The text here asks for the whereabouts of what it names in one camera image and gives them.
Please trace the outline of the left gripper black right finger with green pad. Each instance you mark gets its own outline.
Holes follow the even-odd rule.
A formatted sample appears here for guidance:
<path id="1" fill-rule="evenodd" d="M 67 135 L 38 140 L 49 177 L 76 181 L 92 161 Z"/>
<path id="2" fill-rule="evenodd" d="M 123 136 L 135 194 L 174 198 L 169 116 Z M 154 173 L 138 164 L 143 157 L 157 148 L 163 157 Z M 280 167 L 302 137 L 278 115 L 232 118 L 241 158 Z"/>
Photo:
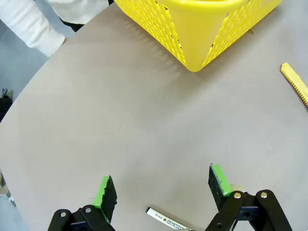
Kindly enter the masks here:
<path id="1" fill-rule="evenodd" d="M 207 231 L 232 231 L 238 221 L 248 221 L 256 231 L 291 231 L 291 225 L 271 190 L 256 195 L 233 189 L 219 165 L 209 166 L 208 185 L 218 212 Z"/>

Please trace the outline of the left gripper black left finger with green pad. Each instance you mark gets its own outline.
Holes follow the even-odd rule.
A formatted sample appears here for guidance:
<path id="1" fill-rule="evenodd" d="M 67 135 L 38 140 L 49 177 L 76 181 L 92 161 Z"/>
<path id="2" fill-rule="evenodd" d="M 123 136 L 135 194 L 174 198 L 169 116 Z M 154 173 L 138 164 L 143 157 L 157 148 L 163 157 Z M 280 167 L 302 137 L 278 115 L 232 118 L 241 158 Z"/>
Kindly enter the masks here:
<path id="1" fill-rule="evenodd" d="M 71 212 L 59 209 L 54 212 L 48 231 L 113 231 L 111 225 L 117 194 L 112 177 L 103 177 L 91 205 Z"/>

